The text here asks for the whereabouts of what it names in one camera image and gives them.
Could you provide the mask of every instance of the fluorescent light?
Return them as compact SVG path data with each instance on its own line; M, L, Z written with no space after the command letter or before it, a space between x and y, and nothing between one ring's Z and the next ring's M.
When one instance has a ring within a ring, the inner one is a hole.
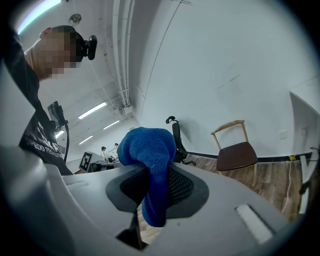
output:
M95 106L94 108L91 108L89 111L87 111L84 114L80 115L78 118L79 119L85 118L87 115L90 115L92 112L95 112L96 110L104 107L105 105L107 105L107 103L103 102L100 105Z
M56 135L55 135L55 138L58 138L61 134L63 134L65 131L64 130L61 130L59 131Z
M90 137L86 138L85 140L81 141L81 142L79 143L79 145L81 145L82 143L84 143L85 141L89 140L89 139L92 138L92 137L93 137L93 136L90 136Z
M42 3L37 5L29 14L24 18L21 22L20 26L18 27L18 34L20 33L37 17L43 14L45 11L49 10L51 7L59 4L61 0L44 0Z
M114 124L116 124L116 123L118 123L118 122L120 122L120 121L119 121L119 120L118 120L118 121L115 121L115 122L113 122L112 124L109 124L108 126L104 127L103 129L107 129L107 128L109 128L110 126L113 126Z

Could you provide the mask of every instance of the wall outlet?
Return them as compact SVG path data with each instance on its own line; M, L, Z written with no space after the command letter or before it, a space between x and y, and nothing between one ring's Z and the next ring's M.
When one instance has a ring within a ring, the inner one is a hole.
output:
M279 138L280 140L286 139L288 137L288 130L280 130L279 131Z
M307 133L308 133L308 128L309 128L308 126L302 127L302 129L301 129L301 135L306 136Z

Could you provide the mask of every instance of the wooden floor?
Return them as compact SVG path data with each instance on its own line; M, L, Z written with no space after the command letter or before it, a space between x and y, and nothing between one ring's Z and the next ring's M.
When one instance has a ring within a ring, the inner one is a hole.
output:
M212 173L219 173L216 170L217 160L214 158L189 154L185 161L191 160L196 162L197 168ZM290 188L288 190L289 172ZM257 180L254 188L252 187L254 174L252 167L226 171L223 174L252 189L262 198L273 204L287 217L289 221L293 221L299 216L301 201L299 189L302 184L302 171L299 160L292 162L259 162L257 164ZM152 227L146 223L142 216L141 205L138 207L138 221L142 241L147 244L151 244L156 239L162 228Z

